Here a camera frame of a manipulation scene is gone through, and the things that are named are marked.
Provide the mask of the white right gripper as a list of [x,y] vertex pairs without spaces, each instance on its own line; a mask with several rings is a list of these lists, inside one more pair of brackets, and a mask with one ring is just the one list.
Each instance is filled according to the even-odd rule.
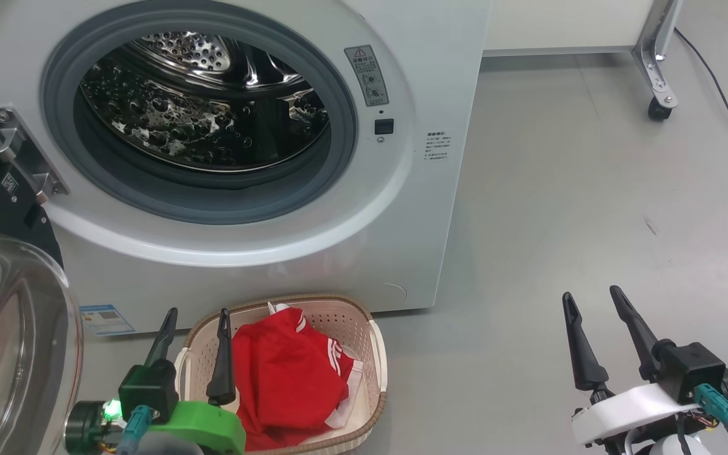
[[[660,363],[652,349],[658,339],[620,287],[610,286],[609,292],[619,319],[629,329],[640,361],[641,379],[657,381]],[[625,438],[629,431],[696,409],[695,389],[680,394],[678,401],[659,384],[640,385],[612,395],[605,387],[609,374],[599,365],[583,330],[583,317],[570,292],[564,292],[562,307],[574,386],[578,391],[592,392],[591,405],[577,409],[571,418],[577,443],[615,444],[619,435]]]

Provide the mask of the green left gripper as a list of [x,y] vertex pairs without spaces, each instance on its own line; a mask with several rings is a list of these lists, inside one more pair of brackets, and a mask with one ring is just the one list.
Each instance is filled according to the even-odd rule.
[[[174,339],[178,308],[170,308],[160,326],[143,365],[150,368],[156,361],[167,359]],[[246,432],[237,414],[222,407],[236,398],[233,349],[231,347],[231,319],[223,308],[217,326],[217,354],[214,371],[206,389],[205,401],[179,401],[168,422],[154,423],[149,433],[162,433],[168,437],[207,447],[219,455],[245,455]]]

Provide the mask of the red garment with white trim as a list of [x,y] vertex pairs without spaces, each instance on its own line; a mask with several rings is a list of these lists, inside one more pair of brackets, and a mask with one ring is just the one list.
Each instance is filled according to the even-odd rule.
[[346,426],[362,380],[362,362],[301,309],[278,303],[268,311],[232,337],[246,451],[298,446]]

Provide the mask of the white washing machine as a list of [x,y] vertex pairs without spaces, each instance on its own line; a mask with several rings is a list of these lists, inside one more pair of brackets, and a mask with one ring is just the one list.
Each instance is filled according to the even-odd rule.
[[[54,50],[85,20],[142,0],[0,0],[0,107],[14,107],[69,194],[41,203],[78,307],[136,330],[179,328],[248,301],[340,293],[371,311],[431,307],[447,247],[493,0],[216,0],[297,32],[353,96],[355,152],[320,198],[254,224],[189,224],[99,190],[55,143],[43,109]],[[344,53],[372,46],[389,104],[367,106]],[[375,119],[393,118],[377,136]]]

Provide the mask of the cream perforated laundry basket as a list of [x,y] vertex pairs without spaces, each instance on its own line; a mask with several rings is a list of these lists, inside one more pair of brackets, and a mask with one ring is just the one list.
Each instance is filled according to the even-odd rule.
[[[249,455],[342,455],[357,449],[372,433],[387,401],[386,346],[372,314],[346,296],[304,294],[278,296],[246,303],[230,310],[231,332],[269,316],[268,304],[287,303],[300,308],[306,320],[321,333],[338,340],[347,355],[362,362],[362,380],[346,426],[307,439],[299,446],[251,452]],[[183,401],[206,401],[206,386],[213,374],[219,313],[194,325],[174,361],[176,391]]]

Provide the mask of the stainless steel washing machine drum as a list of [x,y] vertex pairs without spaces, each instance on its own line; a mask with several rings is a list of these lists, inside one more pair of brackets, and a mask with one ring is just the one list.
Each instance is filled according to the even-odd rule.
[[303,75],[222,35],[144,35],[99,58],[78,90],[116,138],[197,172],[272,168],[307,153],[331,129]]

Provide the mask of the metal door hinge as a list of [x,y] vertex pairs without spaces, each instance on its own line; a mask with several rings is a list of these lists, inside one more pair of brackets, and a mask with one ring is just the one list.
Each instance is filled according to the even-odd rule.
[[40,203],[69,194],[56,168],[32,138],[14,107],[0,107],[0,156],[28,181]]

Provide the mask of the blue energy label sticker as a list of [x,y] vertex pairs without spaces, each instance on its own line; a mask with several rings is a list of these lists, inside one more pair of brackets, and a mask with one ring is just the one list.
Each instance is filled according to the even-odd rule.
[[136,330],[113,305],[92,305],[79,308],[84,325],[95,336],[118,336],[135,334]]

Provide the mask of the white cabinet on caster leg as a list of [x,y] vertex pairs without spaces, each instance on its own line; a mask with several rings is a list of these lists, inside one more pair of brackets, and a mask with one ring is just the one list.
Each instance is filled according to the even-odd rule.
[[485,58],[629,54],[652,93],[648,116],[678,107],[659,64],[684,0],[493,0]]

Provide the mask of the grey warning sticker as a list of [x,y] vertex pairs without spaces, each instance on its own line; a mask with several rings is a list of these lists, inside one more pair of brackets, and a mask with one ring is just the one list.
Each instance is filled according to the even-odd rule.
[[344,53],[355,72],[366,105],[386,106],[389,104],[386,83],[384,83],[382,70],[372,46],[369,44],[353,46],[345,48]]

